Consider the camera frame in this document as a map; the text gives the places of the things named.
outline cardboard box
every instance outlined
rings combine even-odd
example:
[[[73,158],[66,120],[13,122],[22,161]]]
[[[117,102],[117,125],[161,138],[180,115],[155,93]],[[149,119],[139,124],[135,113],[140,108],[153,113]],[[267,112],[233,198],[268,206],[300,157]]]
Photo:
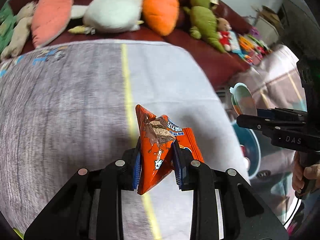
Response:
[[[262,6],[262,10],[260,11],[260,17],[264,18],[268,23],[272,24],[278,31],[279,34],[283,33],[284,29],[281,24],[281,21],[278,15],[266,6]]]

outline handle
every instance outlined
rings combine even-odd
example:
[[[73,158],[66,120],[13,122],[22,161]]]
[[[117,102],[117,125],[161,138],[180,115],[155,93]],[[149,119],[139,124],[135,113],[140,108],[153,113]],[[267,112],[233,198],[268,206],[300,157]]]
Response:
[[[300,165],[302,168],[310,167],[314,164],[320,164],[320,154],[318,153],[303,153],[300,154]],[[304,187],[301,190],[301,193],[296,192],[296,197],[299,199],[306,199],[309,193],[315,188],[316,180],[315,179],[306,179],[303,177]]]

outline orange snack wrapper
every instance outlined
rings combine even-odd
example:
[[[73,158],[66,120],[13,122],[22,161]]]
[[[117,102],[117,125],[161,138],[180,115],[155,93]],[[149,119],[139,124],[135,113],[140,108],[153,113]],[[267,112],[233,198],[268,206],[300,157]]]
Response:
[[[198,148],[196,138],[193,134],[192,129],[191,128],[183,128],[182,132],[183,132],[182,135],[177,136],[177,140],[178,140],[180,148],[190,150],[192,153],[192,156],[195,160],[198,160],[198,161],[204,163],[202,154],[200,152],[200,149]]]
[[[171,144],[191,151],[195,160],[204,162],[191,128],[181,129],[168,116],[156,117],[141,105],[136,106],[140,130],[141,175],[138,194],[142,195],[164,179],[173,169]]]
[[[166,115],[156,118],[156,115],[140,105],[136,106],[136,114],[140,130],[142,157],[138,194],[142,195],[171,172],[172,153],[167,155],[175,136],[166,128],[168,125]]]

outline beige plush bunny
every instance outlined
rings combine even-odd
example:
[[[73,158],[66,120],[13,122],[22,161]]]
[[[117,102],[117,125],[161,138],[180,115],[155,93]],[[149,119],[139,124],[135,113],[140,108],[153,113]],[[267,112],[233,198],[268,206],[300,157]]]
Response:
[[[24,44],[30,35],[30,26],[35,8],[36,3],[31,2],[22,7],[17,14],[17,25],[13,29],[13,35],[9,45],[4,48],[0,55],[0,61],[10,57],[17,57],[22,52]]]

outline hand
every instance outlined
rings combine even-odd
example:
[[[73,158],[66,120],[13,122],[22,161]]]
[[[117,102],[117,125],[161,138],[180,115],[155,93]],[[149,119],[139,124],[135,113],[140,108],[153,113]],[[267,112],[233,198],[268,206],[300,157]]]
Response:
[[[320,164],[312,165],[311,167],[306,167],[304,170],[301,167],[300,155],[299,152],[296,152],[294,155],[294,164],[293,164],[293,177],[292,177],[292,187],[298,193],[301,193],[301,190],[304,187],[303,176],[306,179],[316,179],[316,188],[320,188]]]

